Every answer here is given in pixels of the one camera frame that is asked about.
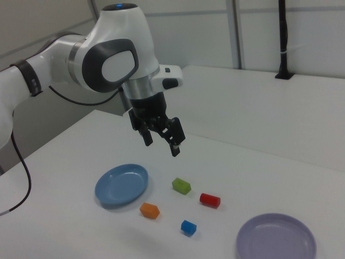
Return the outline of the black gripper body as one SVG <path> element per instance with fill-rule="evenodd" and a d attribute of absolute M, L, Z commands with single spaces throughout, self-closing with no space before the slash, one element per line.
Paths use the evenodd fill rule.
<path fill-rule="evenodd" d="M 145 99 L 131 99 L 132 109 L 129 117 L 133 126 L 140 126 L 143 121 L 167 120 L 167 104 L 163 93 L 157 93 Z"/>

